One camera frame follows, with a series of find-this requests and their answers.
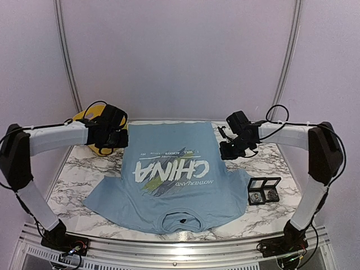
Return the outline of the light blue printed t-shirt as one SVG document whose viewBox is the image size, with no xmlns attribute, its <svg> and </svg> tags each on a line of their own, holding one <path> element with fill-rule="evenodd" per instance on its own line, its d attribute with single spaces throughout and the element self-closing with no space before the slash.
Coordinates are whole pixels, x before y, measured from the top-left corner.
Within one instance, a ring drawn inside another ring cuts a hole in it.
<svg viewBox="0 0 360 270">
<path fill-rule="evenodd" d="M 120 177 L 104 177 L 83 204 L 131 230 L 201 232 L 245 213 L 249 181 L 227 169 L 208 122 L 132 124 Z"/>
</svg>

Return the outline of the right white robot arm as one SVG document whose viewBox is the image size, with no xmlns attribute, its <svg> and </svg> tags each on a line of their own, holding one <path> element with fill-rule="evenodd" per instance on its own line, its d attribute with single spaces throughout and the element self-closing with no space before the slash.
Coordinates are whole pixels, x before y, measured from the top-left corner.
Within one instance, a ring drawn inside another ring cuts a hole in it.
<svg viewBox="0 0 360 270">
<path fill-rule="evenodd" d="M 345 167 L 345 150 L 340 138 L 329 122 L 300 124 L 289 122 L 243 122 L 229 120 L 235 137 L 226 135 L 222 127 L 218 130 L 223 137 L 220 154 L 223 160 L 245 157 L 247 149 L 255 150 L 261 143 L 297 147 L 308 152 L 308 183 L 293 216 L 286 223 L 278 246 L 290 252 L 300 244 L 315 215 L 321 210 L 332 182 L 340 168 Z"/>
</svg>

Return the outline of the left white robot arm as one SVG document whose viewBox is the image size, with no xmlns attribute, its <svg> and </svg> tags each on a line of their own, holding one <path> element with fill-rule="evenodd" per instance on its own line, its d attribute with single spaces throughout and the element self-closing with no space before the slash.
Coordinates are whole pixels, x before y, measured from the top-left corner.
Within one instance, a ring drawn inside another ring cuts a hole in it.
<svg viewBox="0 0 360 270">
<path fill-rule="evenodd" d="M 12 124 L 1 139 L 1 172 L 23 209 L 50 232 L 50 243 L 59 250 L 67 250 L 71 238 L 34 183 L 31 158 L 75 145 L 94 145 L 100 150 L 120 149 L 127 147 L 128 141 L 128 131 L 123 125 L 117 127 L 88 119 L 38 127 Z"/>
</svg>

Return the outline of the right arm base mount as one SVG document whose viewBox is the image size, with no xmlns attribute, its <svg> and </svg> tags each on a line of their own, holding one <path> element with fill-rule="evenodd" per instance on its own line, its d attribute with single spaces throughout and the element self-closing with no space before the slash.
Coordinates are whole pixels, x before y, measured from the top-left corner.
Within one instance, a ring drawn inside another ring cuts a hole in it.
<svg viewBox="0 0 360 270">
<path fill-rule="evenodd" d="M 285 241 L 284 236 L 262 239 L 256 246 L 257 251 L 261 252 L 264 258 L 284 255 L 301 250 L 304 251 L 307 248 L 308 242 L 306 238 L 301 238 L 296 243 L 289 244 Z"/>
</svg>

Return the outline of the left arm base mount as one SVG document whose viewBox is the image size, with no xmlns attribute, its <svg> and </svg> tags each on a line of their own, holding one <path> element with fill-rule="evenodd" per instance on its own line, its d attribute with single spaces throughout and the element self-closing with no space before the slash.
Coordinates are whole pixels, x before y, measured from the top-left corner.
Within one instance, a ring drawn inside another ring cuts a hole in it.
<svg viewBox="0 0 360 270">
<path fill-rule="evenodd" d="M 40 244 L 46 248 L 61 251 L 65 254 L 86 256 L 89 248 L 89 239 L 73 235 L 66 235 L 61 244 L 55 244 L 42 238 Z"/>
</svg>

